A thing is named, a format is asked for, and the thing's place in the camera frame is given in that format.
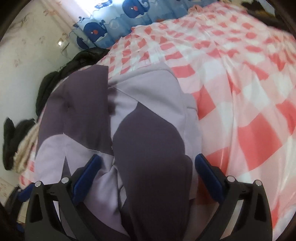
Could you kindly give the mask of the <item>lilac purple garment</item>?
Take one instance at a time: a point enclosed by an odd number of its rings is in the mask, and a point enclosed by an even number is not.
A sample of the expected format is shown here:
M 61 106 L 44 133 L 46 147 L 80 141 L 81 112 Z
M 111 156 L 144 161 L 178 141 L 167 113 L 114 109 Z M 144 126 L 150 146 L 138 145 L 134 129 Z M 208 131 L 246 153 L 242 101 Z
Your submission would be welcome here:
M 35 176 L 53 184 L 102 159 L 78 211 L 101 240 L 182 240 L 196 196 L 202 137 L 194 97 L 160 63 L 108 78 L 72 73 L 40 122 Z

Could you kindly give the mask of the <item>dark clothes at bed edge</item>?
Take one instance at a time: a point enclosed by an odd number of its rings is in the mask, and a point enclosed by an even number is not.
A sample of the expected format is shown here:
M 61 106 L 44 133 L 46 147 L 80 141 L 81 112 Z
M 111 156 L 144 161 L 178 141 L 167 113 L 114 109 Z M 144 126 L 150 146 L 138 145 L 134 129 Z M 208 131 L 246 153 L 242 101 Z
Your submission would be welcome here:
M 259 1 L 242 1 L 240 5 L 246 8 L 249 15 L 255 17 L 267 26 L 287 30 L 287 25 L 275 9 L 273 9 L 270 13 Z

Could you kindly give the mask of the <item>cream knitted garment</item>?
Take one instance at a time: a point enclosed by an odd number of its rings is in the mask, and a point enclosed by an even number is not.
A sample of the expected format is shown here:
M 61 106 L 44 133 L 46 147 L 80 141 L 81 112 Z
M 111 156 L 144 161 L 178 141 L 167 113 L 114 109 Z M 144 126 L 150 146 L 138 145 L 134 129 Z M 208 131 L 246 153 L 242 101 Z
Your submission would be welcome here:
M 14 154 L 13 170 L 21 174 L 27 168 L 29 157 L 31 155 L 32 149 L 37 143 L 39 133 L 39 124 L 35 124 L 24 137 L 24 139 L 18 145 L 18 149 Z

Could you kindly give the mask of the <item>black garment pile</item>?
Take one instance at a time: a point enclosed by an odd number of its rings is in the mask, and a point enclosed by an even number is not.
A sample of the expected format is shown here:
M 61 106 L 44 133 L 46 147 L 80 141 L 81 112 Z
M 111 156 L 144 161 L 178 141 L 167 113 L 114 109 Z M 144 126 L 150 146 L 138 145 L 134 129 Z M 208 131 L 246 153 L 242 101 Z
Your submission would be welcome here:
M 41 81 L 37 100 L 36 114 L 41 115 L 43 108 L 54 88 L 57 84 L 73 72 L 87 66 L 94 65 L 107 55 L 108 49 L 99 47 L 90 48 L 79 52 L 70 62 L 68 62 L 59 71 L 47 74 Z M 3 164 L 8 171 L 14 167 L 14 156 L 17 152 L 19 144 L 35 125 L 35 120 L 26 119 L 20 121 L 16 126 L 10 118 L 6 118 L 4 122 L 4 144 L 3 144 Z

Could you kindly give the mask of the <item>red white checkered bedsheet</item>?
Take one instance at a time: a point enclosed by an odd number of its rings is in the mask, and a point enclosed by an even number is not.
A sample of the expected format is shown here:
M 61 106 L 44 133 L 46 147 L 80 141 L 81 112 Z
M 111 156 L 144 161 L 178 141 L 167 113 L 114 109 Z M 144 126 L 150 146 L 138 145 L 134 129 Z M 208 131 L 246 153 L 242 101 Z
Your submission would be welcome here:
M 202 137 L 200 154 L 225 176 L 244 183 L 262 182 L 271 212 L 272 240 L 295 227 L 293 35 L 267 26 L 233 4 L 216 2 L 195 5 L 178 19 L 135 26 L 107 49 L 107 55 L 94 65 L 106 66 L 108 78 L 166 64 L 182 91 L 194 97 Z M 20 174 L 22 189 L 39 181 L 37 145 Z M 182 240 L 197 240 L 219 206 L 197 177 Z

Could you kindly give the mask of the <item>blue whale pattern curtain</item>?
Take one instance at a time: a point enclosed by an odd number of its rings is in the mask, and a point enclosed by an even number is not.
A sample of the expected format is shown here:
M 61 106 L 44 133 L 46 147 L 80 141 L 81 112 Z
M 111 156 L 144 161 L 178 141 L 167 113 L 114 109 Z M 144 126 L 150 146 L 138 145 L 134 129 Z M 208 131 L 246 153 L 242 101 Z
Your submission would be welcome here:
M 138 25 L 178 19 L 189 8 L 205 7 L 214 1 L 96 1 L 90 5 L 90 16 L 79 16 L 69 33 L 70 39 L 82 50 L 93 47 L 107 49 Z

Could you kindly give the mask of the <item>white wall socket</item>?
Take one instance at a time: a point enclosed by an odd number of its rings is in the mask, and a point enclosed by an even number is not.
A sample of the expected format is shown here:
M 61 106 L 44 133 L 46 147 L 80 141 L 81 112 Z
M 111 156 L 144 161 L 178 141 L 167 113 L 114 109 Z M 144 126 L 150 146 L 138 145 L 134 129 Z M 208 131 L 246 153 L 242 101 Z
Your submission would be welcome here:
M 61 51 L 64 51 L 68 46 L 69 46 L 69 41 L 67 39 L 63 40 L 62 38 L 60 38 L 57 41 L 57 45 L 59 46 Z

